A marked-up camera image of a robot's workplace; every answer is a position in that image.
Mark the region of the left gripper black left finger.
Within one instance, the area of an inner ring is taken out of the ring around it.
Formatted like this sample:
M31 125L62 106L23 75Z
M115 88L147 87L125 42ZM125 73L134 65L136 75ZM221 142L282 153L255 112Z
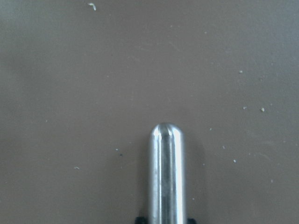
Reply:
M148 218L147 217L136 217L135 218L135 224L148 224Z

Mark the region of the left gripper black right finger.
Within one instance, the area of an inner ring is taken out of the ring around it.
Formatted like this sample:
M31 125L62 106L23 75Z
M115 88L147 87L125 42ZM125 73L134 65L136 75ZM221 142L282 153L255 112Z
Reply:
M194 218L188 218L187 224L197 224L197 221Z

